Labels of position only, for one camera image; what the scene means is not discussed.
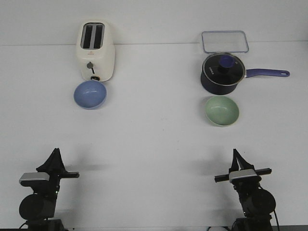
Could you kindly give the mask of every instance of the saucepan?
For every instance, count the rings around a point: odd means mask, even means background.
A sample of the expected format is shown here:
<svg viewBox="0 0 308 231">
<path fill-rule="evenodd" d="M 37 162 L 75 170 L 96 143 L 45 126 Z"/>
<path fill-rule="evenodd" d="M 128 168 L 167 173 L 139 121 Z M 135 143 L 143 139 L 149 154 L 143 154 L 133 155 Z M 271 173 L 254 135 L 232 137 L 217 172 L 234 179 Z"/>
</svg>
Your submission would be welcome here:
<svg viewBox="0 0 308 231">
<path fill-rule="evenodd" d="M 290 72 L 272 69 L 245 69 L 243 62 L 230 53 L 214 53 L 202 65 L 201 83 L 215 95 L 229 94 L 245 77 L 278 76 L 288 77 Z"/>
</svg>

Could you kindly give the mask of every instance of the green bowl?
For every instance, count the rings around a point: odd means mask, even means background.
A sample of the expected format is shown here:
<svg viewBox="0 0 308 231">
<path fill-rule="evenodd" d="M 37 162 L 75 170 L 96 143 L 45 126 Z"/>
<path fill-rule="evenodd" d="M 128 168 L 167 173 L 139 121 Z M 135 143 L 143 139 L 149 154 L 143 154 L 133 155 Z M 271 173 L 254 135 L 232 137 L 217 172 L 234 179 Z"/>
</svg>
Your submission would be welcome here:
<svg viewBox="0 0 308 231">
<path fill-rule="evenodd" d="M 239 117 L 236 103 L 225 96 L 213 96 L 205 104 L 206 117 L 215 125 L 228 126 Z"/>
</svg>

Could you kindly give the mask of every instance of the blue bowl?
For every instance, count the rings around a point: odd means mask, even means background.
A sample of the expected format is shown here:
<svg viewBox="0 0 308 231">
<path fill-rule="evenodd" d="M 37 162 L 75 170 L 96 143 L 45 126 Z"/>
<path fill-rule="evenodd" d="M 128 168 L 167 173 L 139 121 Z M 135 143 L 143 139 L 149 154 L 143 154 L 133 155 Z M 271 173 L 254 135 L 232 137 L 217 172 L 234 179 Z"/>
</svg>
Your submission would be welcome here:
<svg viewBox="0 0 308 231">
<path fill-rule="evenodd" d="M 74 92 L 75 102 L 85 109 L 100 107 L 107 96 L 107 90 L 103 83 L 89 80 L 81 83 Z"/>
</svg>

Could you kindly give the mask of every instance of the bowl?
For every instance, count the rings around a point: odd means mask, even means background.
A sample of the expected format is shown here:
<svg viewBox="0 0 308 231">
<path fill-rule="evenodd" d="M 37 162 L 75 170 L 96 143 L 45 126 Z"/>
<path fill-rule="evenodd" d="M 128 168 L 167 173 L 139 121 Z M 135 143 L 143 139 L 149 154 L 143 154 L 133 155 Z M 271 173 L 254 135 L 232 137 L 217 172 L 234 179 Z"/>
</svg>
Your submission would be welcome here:
<svg viewBox="0 0 308 231">
<path fill-rule="evenodd" d="M 89 80 L 79 84 L 74 92 L 75 102 L 85 109 L 100 107 L 104 103 L 106 96 L 106 87 L 97 80 Z"/>
<path fill-rule="evenodd" d="M 206 117 L 217 126 L 233 124 L 239 117 L 237 104 L 225 96 L 213 96 L 205 103 Z"/>
</svg>

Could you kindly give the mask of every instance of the pan logo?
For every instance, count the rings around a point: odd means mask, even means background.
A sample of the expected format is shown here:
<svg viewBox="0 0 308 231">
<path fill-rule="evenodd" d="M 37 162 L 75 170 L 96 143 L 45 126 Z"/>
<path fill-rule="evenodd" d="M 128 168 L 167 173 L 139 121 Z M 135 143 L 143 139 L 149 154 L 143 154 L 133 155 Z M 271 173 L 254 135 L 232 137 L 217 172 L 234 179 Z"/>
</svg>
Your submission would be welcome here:
<svg viewBox="0 0 308 231">
<path fill-rule="evenodd" d="M 213 69 L 210 67 L 209 70 L 211 71 L 212 75 L 214 74 Z"/>
</svg>

